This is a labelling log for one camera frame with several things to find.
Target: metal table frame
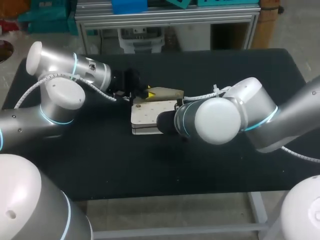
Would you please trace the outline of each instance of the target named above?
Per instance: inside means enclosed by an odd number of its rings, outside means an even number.
[[[258,4],[240,4],[187,9],[149,7],[148,11],[135,14],[113,14],[110,0],[78,0],[75,12],[79,38],[85,54],[90,54],[87,30],[136,27],[164,27],[181,24],[249,23],[243,49],[249,49],[253,40],[260,7]]]
[[[249,201],[254,215],[255,223],[230,224],[217,226],[196,227],[164,227],[133,230],[96,231],[95,240],[122,239],[131,237],[174,236],[188,234],[213,234],[231,232],[257,232],[259,240],[274,240],[281,230],[281,207],[288,192],[277,203],[269,219],[260,192],[248,192]]]

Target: white coiled cable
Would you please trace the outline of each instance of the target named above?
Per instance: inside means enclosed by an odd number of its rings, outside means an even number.
[[[311,161],[311,162],[314,162],[314,163],[320,163],[320,159],[301,155],[299,153],[296,153],[295,151],[292,151],[292,150],[286,148],[285,146],[282,146],[281,149],[284,150],[285,152],[287,152],[288,154],[291,154],[291,155],[293,155],[293,156],[295,156],[297,158],[300,158],[300,159],[303,159],[303,160],[307,160],[307,161]]]
[[[14,109],[18,109],[20,107],[20,105],[23,103],[23,101],[26,99],[26,97],[33,91],[35,90],[37,87],[39,87],[40,85],[44,84],[45,82],[48,82],[49,80],[51,79],[54,79],[54,78],[58,78],[58,77],[64,77],[64,78],[73,78],[75,80],[79,80],[81,81],[82,83],[86,84],[87,86],[89,86],[90,88],[92,88],[93,90],[95,90],[97,93],[99,93],[101,96],[103,96],[104,98],[112,101],[112,102],[115,102],[117,101],[117,99],[115,99],[114,97],[112,96],[109,96],[107,94],[105,94],[104,92],[102,92],[99,88],[97,88],[96,86],[94,86],[93,84],[91,84],[90,82],[87,82],[85,79],[83,79],[82,77],[80,77],[79,75],[73,75],[73,74],[69,74],[69,73],[58,73],[58,72],[55,72],[55,73],[52,73],[52,72],[48,72],[48,73],[45,73],[45,74],[42,74],[40,78],[43,78],[43,79],[40,79],[38,80],[37,83],[35,83],[33,86],[31,86],[23,95],[22,97],[20,97],[19,101],[16,103],[16,105],[14,106]]]
[[[183,100],[185,101],[198,101],[198,100],[203,100],[203,99],[209,99],[209,98],[214,98],[217,97],[220,94],[226,93],[231,87],[230,86],[226,86],[223,89],[219,89],[219,88],[215,88],[214,92],[212,93],[208,93],[205,95],[200,95],[200,96],[185,96],[183,98]]]

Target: black table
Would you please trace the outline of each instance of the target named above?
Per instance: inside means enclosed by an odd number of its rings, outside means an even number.
[[[280,105],[305,84],[282,49],[90,57],[114,70],[136,68],[151,86],[183,89],[186,96],[206,94],[213,84],[223,88],[256,77]],[[13,108],[36,82],[26,73],[25,64],[25,60],[20,64],[3,109]],[[23,107],[39,103],[40,92],[35,91]],[[320,174],[320,164],[282,150],[257,152],[244,134],[221,146],[166,135],[132,135],[130,117],[127,102],[107,102],[88,92],[83,109],[63,137],[26,143],[8,153],[35,163],[74,201],[289,190]],[[315,130],[288,148],[320,157],[319,136],[320,130]]]

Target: yellow tag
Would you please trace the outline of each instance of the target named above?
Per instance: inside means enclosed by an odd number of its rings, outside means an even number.
[[[152,98],[153,96],[155,96],[154,93],[152,92],[148,92],[148,98]]]

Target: floor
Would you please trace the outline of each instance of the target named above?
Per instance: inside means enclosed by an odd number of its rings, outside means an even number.
[[[320,1],[281,0],[281,4],[285,7],[285,13],[277,20],[270,47],[287,49],[305,80],[310,81],[320,75]],[[27,55],[34,41],[50,42],[52,45],[62,45],[74,52],[82,52],[76,36],[57,34],[54,37],[53,42],[51,35],[43,34],[27,36],[14,33],[0,36],[0,40],[10,39],[16,50],[15,57],[0,64],[0,104],[7,95],[21,59]],[[282,192],[262,193],[268,213],[282,194]],[[221,225],[253,221],[249,200],[244,193],[92,200],[87,202],[86,213],[94,231]],[[257,240],[258,238],[255,233],[247,232],[144,239]],[[282,235],[279,234],[276,240],[283,240]]]

